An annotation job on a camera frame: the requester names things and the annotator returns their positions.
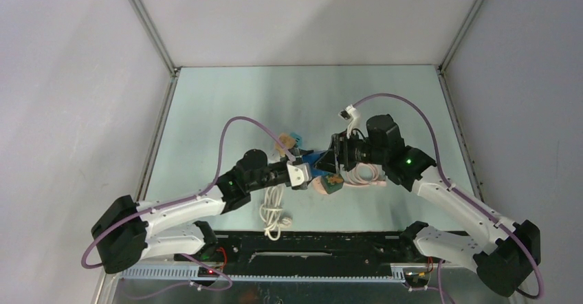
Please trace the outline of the dark green cube socket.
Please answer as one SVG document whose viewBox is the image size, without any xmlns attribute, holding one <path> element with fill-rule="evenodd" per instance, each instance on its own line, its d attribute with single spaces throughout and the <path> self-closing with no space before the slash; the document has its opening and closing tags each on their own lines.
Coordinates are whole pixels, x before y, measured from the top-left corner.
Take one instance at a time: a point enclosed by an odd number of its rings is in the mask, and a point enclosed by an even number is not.
<svg viewBox="0 0 583 304">
<path fill-rule="evenodd" d="M 325 194 L 330 195 L 341 190 L 344 186 L 344 178 L 341 174 L 327 174 L 321 177 L 320 183 Z"/>
</svg>

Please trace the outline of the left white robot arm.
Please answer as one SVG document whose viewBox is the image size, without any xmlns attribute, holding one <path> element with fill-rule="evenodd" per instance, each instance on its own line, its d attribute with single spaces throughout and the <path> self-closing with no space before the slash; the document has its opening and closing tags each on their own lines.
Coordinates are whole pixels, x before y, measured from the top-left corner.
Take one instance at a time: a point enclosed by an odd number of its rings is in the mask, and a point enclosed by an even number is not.
<svg viewBox="0 0 583 304">
<path fill-rule="evenodd" d="M 224 215 L 250 203 L 251 194 L 278 185 L 304 190 L 312 179 L 304 160 L 308 151 L 294 149 L 294 161 L 269 163 L 264 151 L 252 149 L 202 195 L 170 202 L 135 202 L 117 198 L 93 225 L 100 267 L 116 274 L 138 261 L 170 254 L 189 254 L 201 260 L 216 255 L 217 239 L 204 219 Z"/>
</svg>

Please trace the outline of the pink round power strip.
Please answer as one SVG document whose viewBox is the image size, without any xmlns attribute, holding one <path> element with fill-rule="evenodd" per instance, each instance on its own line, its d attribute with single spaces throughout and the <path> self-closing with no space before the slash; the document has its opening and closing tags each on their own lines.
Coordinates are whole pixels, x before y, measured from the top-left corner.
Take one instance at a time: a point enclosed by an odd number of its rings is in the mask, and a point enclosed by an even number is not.
<svg viewBox="0 0 583 304">
<path fill-rule="evenodd" d="M 313 180 L 311 181 L 311 186 L 313 187 L 313 189 L 317 192 L 320 193 L 321 195 L 326 195 L 327 192 L 324 189 L 324 186 L 322 185 L 322 177 L 318 176 L 313 178 Z"/>
</svg>

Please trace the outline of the teal power strip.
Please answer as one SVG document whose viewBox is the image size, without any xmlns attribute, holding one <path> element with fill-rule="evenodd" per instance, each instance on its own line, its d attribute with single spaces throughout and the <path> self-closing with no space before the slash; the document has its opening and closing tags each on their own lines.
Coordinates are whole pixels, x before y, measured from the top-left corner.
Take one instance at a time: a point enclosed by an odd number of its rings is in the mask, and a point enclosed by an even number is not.
<svg viewBox="0 0 583 304">
<path fill-rule="evenodd" d="M 295 141 L 295 147 L 301 149 L 303 147 L 303 138 L 295 132 L 291 132 L 289 135 Z"/>
</svg>

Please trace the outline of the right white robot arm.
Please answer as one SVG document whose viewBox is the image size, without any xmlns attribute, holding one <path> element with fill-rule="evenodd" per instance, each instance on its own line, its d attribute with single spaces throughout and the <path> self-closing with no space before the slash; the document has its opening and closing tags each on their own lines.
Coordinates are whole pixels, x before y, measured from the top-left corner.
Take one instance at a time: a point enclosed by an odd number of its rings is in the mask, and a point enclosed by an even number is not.
<svg viewBox="0 0 583 304">
<path fill-rule="evenodd" d="M 358 164 L 380 167 L 388 180 L 442 209 L 466 233 L 451 234 L 416 221 L 402 233 L 403 258 L 444 259 L 476 273 L 500 296 L 517 292 L 540 264 L 539 227 L 528 219 L 519 224 L 467 194 L 443 174 L 436 160 L 404 142 L 390 115 L 369 118 L 366 130 L 363 138 L 357 130 L 333 134 L 315 169 L 340 173 Z"/>
</svg>

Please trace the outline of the beige cube adapter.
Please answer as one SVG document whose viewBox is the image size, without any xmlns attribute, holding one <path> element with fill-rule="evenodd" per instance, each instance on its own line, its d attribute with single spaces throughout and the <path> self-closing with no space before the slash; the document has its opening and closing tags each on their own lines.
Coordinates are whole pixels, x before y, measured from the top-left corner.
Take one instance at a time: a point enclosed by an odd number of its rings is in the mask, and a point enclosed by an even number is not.
<svg viewBox="0 0 583 304">
<path fill-rule="evenodd" d="M 280 156 L 284 156 L 286 150 L 292 149 L 295 145 L 296 140 L 289 133 L 281 133 L 278 137 L 278 142 L 274 144 L 274 148 Z"/>
</svg>

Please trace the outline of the blue cube socket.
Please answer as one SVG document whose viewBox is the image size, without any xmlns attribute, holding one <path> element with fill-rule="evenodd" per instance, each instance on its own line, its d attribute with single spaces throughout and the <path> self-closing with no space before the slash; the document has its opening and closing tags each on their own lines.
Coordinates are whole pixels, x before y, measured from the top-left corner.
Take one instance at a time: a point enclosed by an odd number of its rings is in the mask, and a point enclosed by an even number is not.
<svg viewBox="0 0 583 304">
<path fill-rule="evenodd" d="M 302 156 L 302 161 L 308 163 L 311 169 L 315 169 L 316 162 L 325 154 L 325 151 L 313 151 Z"/>
</svg>

